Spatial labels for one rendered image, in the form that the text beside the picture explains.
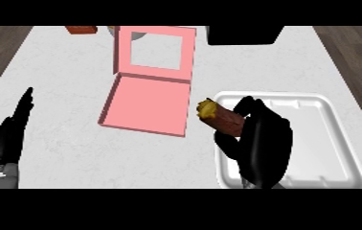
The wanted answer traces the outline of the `orange-brown block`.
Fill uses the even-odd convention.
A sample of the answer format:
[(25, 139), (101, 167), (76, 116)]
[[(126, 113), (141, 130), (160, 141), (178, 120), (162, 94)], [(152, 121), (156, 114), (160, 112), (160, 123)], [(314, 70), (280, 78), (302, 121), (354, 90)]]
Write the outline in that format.
[(66, 26), (70, 35), (90, 35), (97, 32), (95, 26)]

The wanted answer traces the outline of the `brown sweet potato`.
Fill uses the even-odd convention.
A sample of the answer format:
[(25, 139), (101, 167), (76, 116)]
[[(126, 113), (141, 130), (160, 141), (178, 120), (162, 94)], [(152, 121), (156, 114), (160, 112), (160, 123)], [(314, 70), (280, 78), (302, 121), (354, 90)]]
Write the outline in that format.
[(233, 137), (242, 134), (245, 118), (225, 109), (211, 99), (205, 99), (196, 106), (199, 120), (220, 133)]

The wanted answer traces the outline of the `white tray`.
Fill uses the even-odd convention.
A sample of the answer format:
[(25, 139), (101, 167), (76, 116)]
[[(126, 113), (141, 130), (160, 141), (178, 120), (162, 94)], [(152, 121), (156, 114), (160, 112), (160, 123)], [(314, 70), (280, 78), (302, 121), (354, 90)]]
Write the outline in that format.
[(285, 189), (362, 189), (362, 164), (329, 100), (314, 93), (221, 91), (215, 102), (233, 109), (251, 96), (286, 118), (292, 129)]

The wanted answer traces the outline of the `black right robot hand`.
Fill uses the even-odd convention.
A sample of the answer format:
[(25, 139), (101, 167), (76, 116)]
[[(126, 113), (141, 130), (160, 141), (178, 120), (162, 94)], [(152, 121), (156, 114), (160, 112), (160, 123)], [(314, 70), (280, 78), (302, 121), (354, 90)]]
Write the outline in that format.
[(289, 121), (251, 96), (239, 100), (233, 112), (245, 117), (240, 139), (215, 131), (214, 142), (224, 155), (237, 162), (240, 178), (256, 188), (271, 189), (289, 161)]

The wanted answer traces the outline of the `pink cardboard box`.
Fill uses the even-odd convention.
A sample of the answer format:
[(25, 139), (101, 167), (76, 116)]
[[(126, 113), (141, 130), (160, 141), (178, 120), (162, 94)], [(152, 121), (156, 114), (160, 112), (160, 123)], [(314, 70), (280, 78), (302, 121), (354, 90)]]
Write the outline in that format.
[[(131, 64), (131, 34), (180, 37), (180, 69)], [(115, 82), (97, 124), (184, 136), (196, 29), (178, 26), (115, 26)]]

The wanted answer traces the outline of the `grey round object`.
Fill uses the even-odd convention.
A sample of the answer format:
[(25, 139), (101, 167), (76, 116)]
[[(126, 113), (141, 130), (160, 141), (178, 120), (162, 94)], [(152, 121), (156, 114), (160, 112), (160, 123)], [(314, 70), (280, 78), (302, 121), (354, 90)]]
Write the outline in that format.
[[(115, 26), (107, 26), (107, 30), (110, 35), (113, 36), (115, 33)], [(137, 40), (138, 38), (141, 38), (146, 35), (146, 33), (131, 33), (131, 40)]]

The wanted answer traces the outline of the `black appliance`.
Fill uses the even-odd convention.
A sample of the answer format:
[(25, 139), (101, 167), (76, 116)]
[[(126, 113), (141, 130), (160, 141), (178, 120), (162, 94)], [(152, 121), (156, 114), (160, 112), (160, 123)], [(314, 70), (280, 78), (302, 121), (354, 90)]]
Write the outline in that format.
[(282, 26), (208, 26), (206, 38), (212, 46), (270, 45)]

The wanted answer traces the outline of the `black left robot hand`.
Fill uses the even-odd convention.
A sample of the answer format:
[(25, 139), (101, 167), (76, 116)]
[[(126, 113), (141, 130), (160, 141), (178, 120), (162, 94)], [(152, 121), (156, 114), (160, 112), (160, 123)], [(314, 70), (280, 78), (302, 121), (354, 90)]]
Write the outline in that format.
[(32, 107), (32, 88), (27, 88), (17, 101), (14, 114), (0, 124), (0, 165), (16, 164), (19, 161), (23, 131)]

